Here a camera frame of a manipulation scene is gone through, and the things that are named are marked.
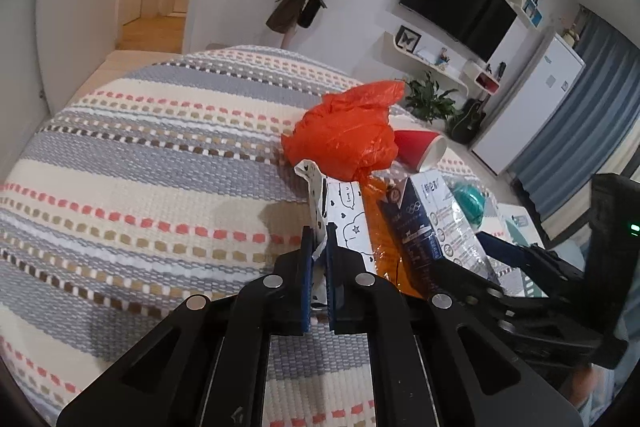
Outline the person's right forearm sleeve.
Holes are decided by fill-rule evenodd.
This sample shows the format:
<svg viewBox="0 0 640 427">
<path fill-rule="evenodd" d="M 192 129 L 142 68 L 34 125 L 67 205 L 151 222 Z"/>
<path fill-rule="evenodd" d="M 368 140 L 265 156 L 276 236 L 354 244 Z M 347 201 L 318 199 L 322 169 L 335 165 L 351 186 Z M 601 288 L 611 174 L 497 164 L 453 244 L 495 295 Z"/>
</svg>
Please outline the person's right forearm sleeve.
<svg viewBox="0 0 640 427">
<path fill-rule="evenodd" d="M 639 286 L 631 289 L 618 322 L 616 334 L 628 341 L 622 361 L 616 369 L 597 366 L 596 387 L 578 412 L 585 426 L 592 426 L 613 402 L 639 361 Z"/>
</svg>

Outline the person's right hand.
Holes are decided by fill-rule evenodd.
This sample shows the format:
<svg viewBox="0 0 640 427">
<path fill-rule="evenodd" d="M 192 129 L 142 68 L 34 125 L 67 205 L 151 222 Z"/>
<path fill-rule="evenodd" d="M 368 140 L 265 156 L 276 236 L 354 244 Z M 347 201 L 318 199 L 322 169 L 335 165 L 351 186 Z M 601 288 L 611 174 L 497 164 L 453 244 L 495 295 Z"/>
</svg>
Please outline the person's right hand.
<svg viewBox="0 0 640 427">
<path fill-rule="evenodd" d="M 561 395 L 576 409 L 582 407 L 598 383 L 598 372 L 591 364 L 578 366 L 561 386 Z"/>
</svg>

